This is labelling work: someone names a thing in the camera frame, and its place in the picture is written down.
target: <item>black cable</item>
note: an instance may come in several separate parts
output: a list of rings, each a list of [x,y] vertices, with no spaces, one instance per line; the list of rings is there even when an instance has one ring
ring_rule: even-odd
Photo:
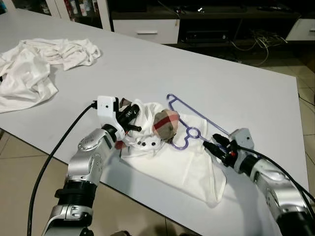
[[[76,125],[76,123],[81,119],[81,117],[91,108],[97,108],[96,107],[96,102],[94,102],[93,104],[91,104],[90,106],[88,106],[79,116],[78,118],[72,123],[72,125],[68,128],[68,130],[65,132],[65,134],[63,135],[63,137],[59,140],[59,142],[57,143],[57,145],[55,146],[55,148],[53,149],[53,151],[49,154],[49,156],[47,157],[43,167],[41,168],[39,175],[36,179],[33,191],[31,193],[31,199],[30,199],[30,206],[29,206],[29,217],[28,217],[28,230],[27,230],[27,236],[31,236],[32,235],[32,217],[33,217],[33,208],[34,208],[34,201],[35,201],[35,196],[36,196],[36,192],[40,183],[41,178],[43,177],[43,174],[50,162],[50,160],[53,158],[55,152],[58,150],[58,148],[60,147],[60,145],[63,143],[63,141],[66,139],[66,137],[68,136],[68,134],[70,133],[70,131],[74,128],[74,126]]]
[[[304,193],[306,193],[306,194],[312,199],[312,201],[315,202],[314,197],[313,197],[305,188],[303,188],[298,182],[296,182],[296,181],[294,180],[294,178],[293,178],[284,168],[282,168],[282,167],[281,167],[277,162],[275,162],[274,160],[272,160],[272,159],[270,159],[269,157],[267,157],[267,156],[265,156],[265,155],[259,153],[258,151],[255,151],[255,150],[252,150],[252,149],[249,149],[249,148],[246,148],[246,147],[242,147],[242,146],[238,146],[238,148],[239,148],[239,149],[242,149],[242,150],[244,150],[244,151],[248,151],[248,152],[254,153],[254,154],[256,154],[257,156],[260,156],[260,157],[266,159],[267,161],[271,162],[271,163],[274,164],[278,169],[280,169],[280,170],[291,180],[291,182],[296,186],[297,190],[301,193],[301,196],[302,196],[302,198],[303,198],[303,200],[304,200],[304,202],[305,202],[305,204],[306,204],[306,206],[307,206],[307,208],[308,208],[308,210],[309,210],[309,212],[310,212],[312,218],[315,219],[315,213],[314,213],[314,211],[313,211],[313,209],[312,209],[312,206],[311,206],[310,202],[308,201],[308,199],[307,199],[306,196],[304,195]]]
[[[302,99],[303,101],[315,106],[315,104],[313,104],[312,102],[309,102],[309,101],[305,100],[303,97],[301,97],[299,93],[298,93],[298,95],[299,95],[299,98]]]

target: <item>table surface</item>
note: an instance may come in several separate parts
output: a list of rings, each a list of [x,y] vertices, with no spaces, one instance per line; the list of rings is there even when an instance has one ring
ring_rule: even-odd
[[[166,95],[173,93],[229,132],[249,128],[255,149],[308,187],[294,77],[25,10],[0,15],[0,22],[0,52],[15,47],[19,40],[33,38],[88,38],[102,51],[92,66],[69,71],[52,66],[50,78],[59,92],[49,101],[0,114],[0,128],[23,141],[50,153],[98,95],[139,98],[167,106]],[[90,110],[55,157],[68,163],[79,141],[96,127],[96,111]],[[246,176],[222,169],[227,185],[215,208],[135,171],[117,156],[106,166],[101,181],[201,235],[278,234],[257,188]]]

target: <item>white drawer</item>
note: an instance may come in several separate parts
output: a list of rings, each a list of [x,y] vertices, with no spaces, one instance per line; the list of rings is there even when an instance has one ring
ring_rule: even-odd
[[[179,20],[113,20],[114,31],[155,43],[177,43]]]
[[[315,19],[298,19],[286,40],[315,40]]]

